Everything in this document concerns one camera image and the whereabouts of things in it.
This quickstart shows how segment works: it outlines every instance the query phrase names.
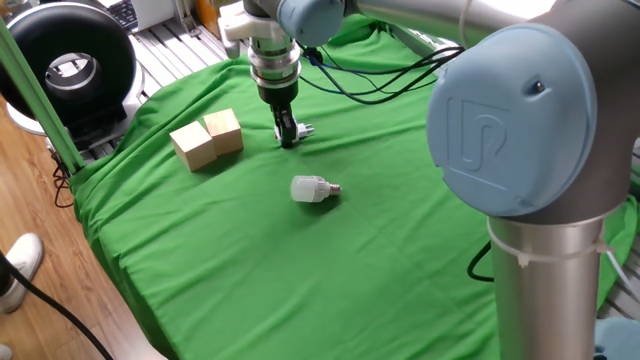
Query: person's foot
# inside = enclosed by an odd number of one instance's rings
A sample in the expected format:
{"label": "person's foot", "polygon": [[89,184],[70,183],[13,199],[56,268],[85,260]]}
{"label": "person's foot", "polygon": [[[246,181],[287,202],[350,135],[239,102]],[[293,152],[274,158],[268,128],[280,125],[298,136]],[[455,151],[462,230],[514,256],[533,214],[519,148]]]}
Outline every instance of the person's foot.
{"label": "person's foot", "polygon": [[0,360],[11,360],[13,354],[8,346],[0,344]]}
{"label": "person's foot", "polygon": [[[44,246],[40,237],[36,234],[25,234],[16,241],[6,258],[24,277],[31,280],[42,262],[43,252]],[[9,291],[0,296],[0,312],[8,314],[16,311],[26,295],[27,289],[14,279]]]}

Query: light bulb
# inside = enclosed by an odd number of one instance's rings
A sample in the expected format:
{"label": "light bulb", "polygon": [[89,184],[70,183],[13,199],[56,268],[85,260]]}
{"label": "light bulb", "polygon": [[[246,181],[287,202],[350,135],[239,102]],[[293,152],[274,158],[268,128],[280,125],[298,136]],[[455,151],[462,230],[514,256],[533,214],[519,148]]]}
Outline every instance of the light bulb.
{"label": "light bulb", "polygon": [[291,182],[291,197],[297,202],[317,203],[340,193],[340,185],[330,184],[320,176],[296,176]]}

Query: gray robot arm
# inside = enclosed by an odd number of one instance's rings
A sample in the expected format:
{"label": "gray robot arm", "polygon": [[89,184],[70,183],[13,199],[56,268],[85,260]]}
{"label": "gray robot arm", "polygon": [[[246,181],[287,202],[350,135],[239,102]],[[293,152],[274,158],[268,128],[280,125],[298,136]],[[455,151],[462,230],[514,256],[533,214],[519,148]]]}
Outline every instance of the gray robot arm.
{"label": "gray robot arm", "polygon": [[593,359],[603,219],[640,135],[637,1],[558,1],[531,21],[490,0],[345,1],[245,8],[308,46],[353,13],[477,44],[436,84],[427,134],[449,188],[490,218],[501,358]]}

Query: silver metal tube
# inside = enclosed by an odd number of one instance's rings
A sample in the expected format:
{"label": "silver metal tube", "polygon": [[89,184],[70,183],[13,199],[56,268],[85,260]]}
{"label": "silver metal tube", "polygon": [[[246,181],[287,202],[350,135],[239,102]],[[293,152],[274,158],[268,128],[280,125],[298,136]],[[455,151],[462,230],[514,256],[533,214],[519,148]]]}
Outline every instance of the silver metal tube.
{"label": "silver metal tube", "polygon": [[589,251],[603,218],[529,225],[492,218],[503,244],[526,253],[579,256],[521,267],[496,242],[492,256],[502,360],[592,360],[600,255]]}
{"label": "silver metal tube", "polygon": [[[467,12],[469,45],[504,27],[549,10],[554,0],[473,0]],[[355,10],[374,19],[460,42],[459,21],[467,0],[353,0]]]}

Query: wooden block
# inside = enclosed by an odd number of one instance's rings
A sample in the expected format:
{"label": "wooden block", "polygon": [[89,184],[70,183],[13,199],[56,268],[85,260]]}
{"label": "wooden block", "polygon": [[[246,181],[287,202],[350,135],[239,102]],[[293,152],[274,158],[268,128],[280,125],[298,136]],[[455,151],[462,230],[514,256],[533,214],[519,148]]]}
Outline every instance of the wooden block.
{"label": "wooden block", "polygon": [[233,110],[227,109],[204,117],[218,156],[244,149],[242,129]]}
{"label": "wooden block", "polygon": [[192,172],[218,157],[213,139],[197,121],[172,132],[171,141],[176,155]]}

